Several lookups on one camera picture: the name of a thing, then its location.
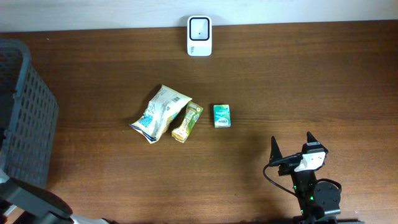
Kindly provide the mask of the green tissue pack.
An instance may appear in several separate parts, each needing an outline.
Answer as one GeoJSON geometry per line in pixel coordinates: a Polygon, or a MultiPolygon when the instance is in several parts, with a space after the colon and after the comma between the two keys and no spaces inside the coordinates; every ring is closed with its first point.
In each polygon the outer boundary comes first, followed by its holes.
{"type": "Polygon", "coordinates": [[[214,105],[214,125],[216,128],[229,128],[231,126],[231,113],[229,105],[214,105]]]}

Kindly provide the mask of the green snack stick pack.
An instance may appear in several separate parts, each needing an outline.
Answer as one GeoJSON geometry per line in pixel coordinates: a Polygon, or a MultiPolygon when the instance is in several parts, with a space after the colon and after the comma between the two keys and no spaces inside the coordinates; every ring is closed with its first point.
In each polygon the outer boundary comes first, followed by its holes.
{"type": "Polygon", "coordinates": [[[189,137],[195,123],[198,121],[202,112],[203,108],[201,106],[192,101],[189,101],[185,111],[184,119],[181,125],[172,131],[172,137],[175,140],[184,143],[189,137]]]}

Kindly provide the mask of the white chips bag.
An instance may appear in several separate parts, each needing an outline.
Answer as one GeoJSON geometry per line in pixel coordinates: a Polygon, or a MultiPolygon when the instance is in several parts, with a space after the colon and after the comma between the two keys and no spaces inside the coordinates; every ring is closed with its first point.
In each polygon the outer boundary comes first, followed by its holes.
{"type": "Polygon", "coordinates": [[[144,114],[129,126],[153,144],[168,130],[171,122],[191,100],[189,96],[162,85],[148,102],[144,114]]]}

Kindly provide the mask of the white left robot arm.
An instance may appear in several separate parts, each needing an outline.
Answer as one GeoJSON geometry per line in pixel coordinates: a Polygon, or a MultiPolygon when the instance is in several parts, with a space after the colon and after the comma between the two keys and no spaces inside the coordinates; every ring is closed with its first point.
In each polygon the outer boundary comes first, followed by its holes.
{"type": "Polygon", "coordinates": [[[15,223],[30,224],[111,224],[105,218],[90,219],[73,214],[57,195],[9,177],[1,171],[1,223],[7,223],[15,208],[24,212],[15,223]]]}

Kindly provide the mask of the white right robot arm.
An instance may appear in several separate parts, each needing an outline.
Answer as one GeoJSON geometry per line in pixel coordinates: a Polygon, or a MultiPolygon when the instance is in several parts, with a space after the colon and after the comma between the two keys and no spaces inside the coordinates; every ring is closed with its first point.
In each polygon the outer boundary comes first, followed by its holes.
{"type": "Polygon", "coordinates": [[[293,195],[300,207],[300,216],[293,217],[293,223],[360,223],[359,220],[339,220],[342,185],[331,179],[318,179],[315,172],[325,165],[328,149],[311,132],[307,132],[307,142],[302,150],[284,157],[276,138],[271,137],[269,163],[263,168],[264,177],[281,190],[293,195]],[[273,181],[267,174],[269,167],[278,167],[278,175],[289,175],[293,189],[289,190],[273,181]]]}

